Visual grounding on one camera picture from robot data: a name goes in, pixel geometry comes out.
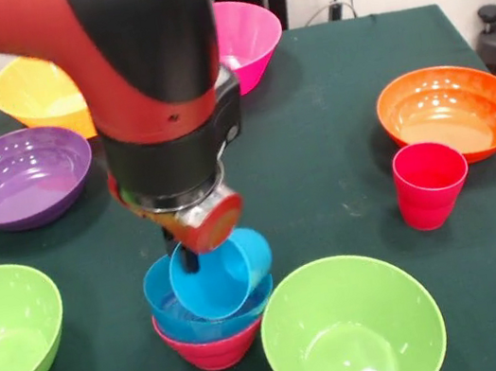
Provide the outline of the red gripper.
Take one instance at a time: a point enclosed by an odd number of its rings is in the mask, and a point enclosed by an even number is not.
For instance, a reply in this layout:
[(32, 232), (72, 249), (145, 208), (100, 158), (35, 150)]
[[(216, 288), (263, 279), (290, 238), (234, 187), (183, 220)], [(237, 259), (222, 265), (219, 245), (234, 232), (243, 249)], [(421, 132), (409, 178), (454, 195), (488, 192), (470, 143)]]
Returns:
[(222, 164), (213, 190), (191, 206), (176, 211), (152, 212), (134, 202), (131, 194), (121, 189), (114, 176), (108, 177), (108, 189), (114, 198), (136, 216), (162, 227), (167, 255), (179, 244), (179, 259), (187, 274), (198, 273), (198, 254), (213, 251), (231, 235), (242, 212), (241, 196), (224, 182)]

